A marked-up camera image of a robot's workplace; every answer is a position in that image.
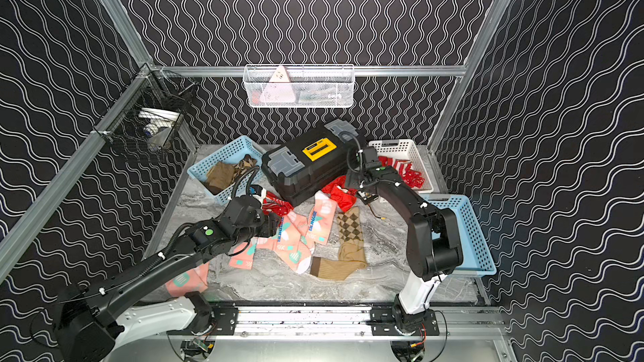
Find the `red santa striped sock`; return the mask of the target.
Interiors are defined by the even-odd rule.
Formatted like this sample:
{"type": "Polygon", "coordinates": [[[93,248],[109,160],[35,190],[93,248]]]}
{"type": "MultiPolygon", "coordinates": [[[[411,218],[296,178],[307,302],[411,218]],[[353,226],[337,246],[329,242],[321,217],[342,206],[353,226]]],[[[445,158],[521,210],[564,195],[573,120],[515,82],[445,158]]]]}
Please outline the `red santa striped sock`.
{"type": "Polygon", "coordinates": [[[293,211],[293,206],[290,202],[280,199],[271,191],[267,191],[263,195],[263,213],[269,215],[271,213],[277,216],[284,217],[293,211]]]}

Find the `tan argyle sock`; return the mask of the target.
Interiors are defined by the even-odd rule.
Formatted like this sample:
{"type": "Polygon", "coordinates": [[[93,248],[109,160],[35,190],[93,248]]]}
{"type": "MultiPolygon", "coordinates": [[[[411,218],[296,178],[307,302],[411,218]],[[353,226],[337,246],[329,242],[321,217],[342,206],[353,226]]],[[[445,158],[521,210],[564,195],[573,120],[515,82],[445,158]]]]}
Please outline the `tan argyle sock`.
{"type": "Polygon", "coordinates": [[[233,169],[232,180],[235,181],[243,176],[243,174],[246,174],[246,172],[257,165],[257,162],[258,161],[250,154],[246,154],[244,158],[235,165],[233,169]]]}

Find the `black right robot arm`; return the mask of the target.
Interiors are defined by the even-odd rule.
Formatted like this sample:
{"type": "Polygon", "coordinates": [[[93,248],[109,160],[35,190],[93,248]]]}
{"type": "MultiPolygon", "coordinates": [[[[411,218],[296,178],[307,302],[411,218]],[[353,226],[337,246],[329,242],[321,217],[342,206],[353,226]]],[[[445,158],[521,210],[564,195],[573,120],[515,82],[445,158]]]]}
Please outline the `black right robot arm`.
{"type": "Polygon", "coordinates": [[[457,217],[449,209],[429,204],[396,169],[382,165],[374,147],[350,149],[346,162],[347,188],[384,198],[407,224],[406,258],[411,272],[395,297],[392,316],[398,331],[413,334],[428,326],[429,300],[464,261],[457,217]]]}

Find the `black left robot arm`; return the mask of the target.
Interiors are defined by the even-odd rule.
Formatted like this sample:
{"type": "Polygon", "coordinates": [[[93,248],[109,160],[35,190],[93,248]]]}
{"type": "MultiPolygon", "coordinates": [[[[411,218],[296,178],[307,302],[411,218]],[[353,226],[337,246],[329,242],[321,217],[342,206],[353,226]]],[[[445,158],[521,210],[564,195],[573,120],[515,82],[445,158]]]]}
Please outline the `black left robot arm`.
{"type": "Polygon", "coordinates": [[[141,263],[89,286],[72,284],[59,293],[53,332],[66,361],[99,361],[125,332],[117,318],[155,289],[211,259],[248,248],[253,238],[270,238],[280,217],[266,213],[251,195],[231,200],[220,216],[180,226],[167,246],[141,263]]]}

